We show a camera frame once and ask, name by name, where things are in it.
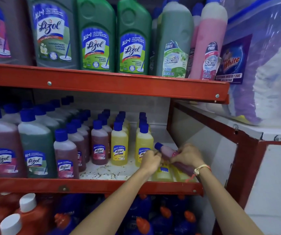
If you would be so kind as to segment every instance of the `hand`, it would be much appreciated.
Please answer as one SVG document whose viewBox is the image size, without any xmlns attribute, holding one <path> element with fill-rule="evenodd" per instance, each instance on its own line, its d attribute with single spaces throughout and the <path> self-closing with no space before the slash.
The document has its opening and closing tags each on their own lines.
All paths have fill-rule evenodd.
<svg viewBox="0 0 281 235">
<path fill-rule="evenodd" d="M 179 154 L 175 157 L 170 158 L 170 163 L 181 162 L 188 166 L 193 166 L 198 168 L 199 166 L 205 164 L 201 152 L 197 147 L 190 143 L 186 143 L 178 149 Z"/>
<path fill-rule="evenodd" d="M 146 171 L 146 173 L 151 176 L 158 170 L 161 165 L 161 153 L 156 154 L 152 150 L 148 150 L 145 155 L 143 155 L 140 170 Z"/>
</svg>

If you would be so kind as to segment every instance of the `shelf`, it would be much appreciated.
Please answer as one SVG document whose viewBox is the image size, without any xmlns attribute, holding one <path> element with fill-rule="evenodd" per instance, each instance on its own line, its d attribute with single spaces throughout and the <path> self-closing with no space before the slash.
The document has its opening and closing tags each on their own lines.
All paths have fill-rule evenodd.
<svg viewBox="0 0 281 235">
<path fill-rule="evenodd" d="M 0 178 L 0 192 L 21 193 L 113 193 L 126 181 L 138 168 L 135 166 L 135 130 L 136 125 L 131 125 L 130 144 L 128 146 L 128 164 L 114 166 L 111 162 L 107 165 L 97 166 L 87 163 L 85 172 L 80 173 L 79 180 L 70 179 L 26 179 L 26 178 Z M 177 149 L 166 126 L 151 125 L 154 143 L 160 142 L 173 149 Z M 177 195 L 203 195 L 202 185 L 198 182 L 146 182 L 139 191 L 140 194 L 177 194 Z"/>
<path fill-rule="evenodd" d="M 217 103 L 228 102 L 229 90 L 229 83 L 219 81 L 4 64 L 0 64 L 0 86 L 162 96 Z"/>
</svg>

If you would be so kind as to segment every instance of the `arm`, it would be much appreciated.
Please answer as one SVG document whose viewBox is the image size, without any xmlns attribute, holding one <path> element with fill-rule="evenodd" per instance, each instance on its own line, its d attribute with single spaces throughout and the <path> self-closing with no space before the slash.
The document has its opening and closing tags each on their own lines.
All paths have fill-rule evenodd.
<svg viewBox="0 0 281 235">
<path fill-rule="evenodd" d="M 71 235 L 114 235 L 139 189 L 158 169 L 160 162 L 160 153 L 155 155 L 153 151 L 147 151 L 140 168 L 89 214 Z"/>
<path fill-rule="evenodd" d="M 171 158 L 171 163 L 182 162 L 194 168 L 205 164 L 200 151 L 191 144 L 178 151 L 180 154 Z M 199 179 L 224 235 L 264 235 L 208 168 L 199 170 Z"/>
</svg>

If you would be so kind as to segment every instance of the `orange bottle cap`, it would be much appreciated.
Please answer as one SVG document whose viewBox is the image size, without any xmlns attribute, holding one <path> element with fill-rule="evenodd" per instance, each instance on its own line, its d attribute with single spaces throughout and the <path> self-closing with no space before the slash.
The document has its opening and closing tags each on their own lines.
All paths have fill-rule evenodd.
<svg viewBox="0 0 281 235">
<path fill-rule="evenodd" d="M 179 198 L 180 200 L 185 200 L 185 196 L 184 196 L 184 195 L 178 195 L 178 198 Z"/>
<path fill-rule="evenodd" d="M 144 199 L 147 198 L 147 195 L 139 195 L 139 197 L 140 197 L 142 200 L 144 200 Z"/>
<path fill-rule="evenodd" d="M 56 214 L 54 216 L 54 221 L 58 229 L 64 230 L 71 222 L 71 218 L 67 214 Z"/>
<path fill-rule="evenodd" d="M 136 224 L 138 227 L 138 230 L 141 234 L 147 234 L 150 230 L 150 224 L 146 219 L 143 219 L 141 217 L 136 218 Z"/>
<path fill-rule="evenodd" d="M 186 210 L 186 211 L 184 212 L 184 216 L 185 216 L 185 219 L 186 219 L 188 222 L 191 222 L 191 223 L 196 222 L 196 217 L 195 217 L 195 215 L 194 215 L 192 212 Z"/>
<path fill-rule="evenodd" d="M 165 218 L 170 218 L 172 215 L 171 210 L 169 210 L 167 207 L 164 207 L 164 206 L 160 207 L 160 212 L 161 212 L 162 216 Z"/>
</svg>

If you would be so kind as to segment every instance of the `white bottle cap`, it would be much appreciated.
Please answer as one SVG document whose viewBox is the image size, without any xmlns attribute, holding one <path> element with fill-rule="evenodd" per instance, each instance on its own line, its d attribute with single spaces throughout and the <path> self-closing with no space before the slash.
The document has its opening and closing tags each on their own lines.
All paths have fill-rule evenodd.
<svg viewBox="0 0 281 235">
<path fill-rule="evenodd" d="M 21 216 L 12 214 L 0 223 L 1 235 L 16 235 L 22 228 Z"/>
<path fill-rule="evenodd" d="M 27 213 L 34 208 L 36 208 L 36 195 L 34 193 L 29 193 L 21 197 L 20 199 L 20 209 L 22 213 Z"/>
</svg>

